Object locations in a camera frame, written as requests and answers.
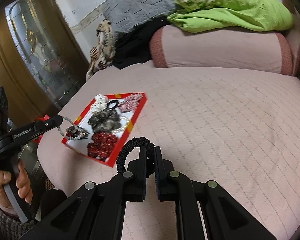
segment gray cushion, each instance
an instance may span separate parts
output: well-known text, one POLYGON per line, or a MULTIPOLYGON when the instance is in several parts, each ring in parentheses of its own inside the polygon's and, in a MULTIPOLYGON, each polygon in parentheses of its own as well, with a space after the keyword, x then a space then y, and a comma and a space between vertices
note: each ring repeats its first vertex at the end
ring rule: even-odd
POLYGON ((175 11, 174 0, 107 0, 103 14, 112 23, 116 41, 146 21, 175 11))

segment door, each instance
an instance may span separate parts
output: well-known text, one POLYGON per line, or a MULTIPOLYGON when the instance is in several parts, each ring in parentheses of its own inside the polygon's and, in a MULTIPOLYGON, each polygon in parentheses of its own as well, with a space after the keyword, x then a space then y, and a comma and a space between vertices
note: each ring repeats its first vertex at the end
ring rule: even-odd
POLYGON ((23 125, 55 115, 85 83, 88 62, 55 0, 6 0, 0 9, 0 86, 23 125))

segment sleeve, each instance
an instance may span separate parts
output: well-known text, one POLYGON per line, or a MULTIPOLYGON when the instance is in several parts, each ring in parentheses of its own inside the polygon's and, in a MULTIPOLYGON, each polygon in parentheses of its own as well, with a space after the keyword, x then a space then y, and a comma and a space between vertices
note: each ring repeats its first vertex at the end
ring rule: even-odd
POLYGON ((34 226, 31 220, 25 224, 8 216, 0 209, 0 231, 7 240, 19 240, 19 238, 34 226))

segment metal screw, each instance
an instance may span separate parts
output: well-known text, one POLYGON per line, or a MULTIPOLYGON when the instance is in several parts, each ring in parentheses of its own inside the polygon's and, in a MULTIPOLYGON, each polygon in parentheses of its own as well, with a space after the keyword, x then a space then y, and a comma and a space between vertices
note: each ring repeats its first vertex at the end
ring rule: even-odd
POLYGON ((84 184, 84 187, 87 190, 93 189, 94 188, 94 183, 93 182, 87 182, 86 184, 84 184))
POLYGON ((177 177, 179 177, 179 175, 180 175, 180 173, 177 172, 177 171, 171 171, 169 174, 170 174, 170 176, 173 177, 173 178, 177 178, 177 177))
POLYGON ((125 171, 122 176, 124 176, 125 178, 131 178, 133 175, 133 173, 131 171, 125 171))
POLYGON ((214 180, 209 180, 207 184, 209 187, 212 187, 212 188, 218 186, 218 183, 216 183, 214 180))

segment lime green fabric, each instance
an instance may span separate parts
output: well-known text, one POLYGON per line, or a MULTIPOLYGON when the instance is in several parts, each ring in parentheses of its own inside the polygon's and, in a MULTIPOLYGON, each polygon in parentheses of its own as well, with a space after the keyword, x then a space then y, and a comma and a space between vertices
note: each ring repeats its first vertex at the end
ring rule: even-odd
POLYGON ((283 31, 293 25, 292 15, 278 0, 176 0, 176 3, 184 9, 167 19, 191 33, 229 26, 257 32, 283 31))

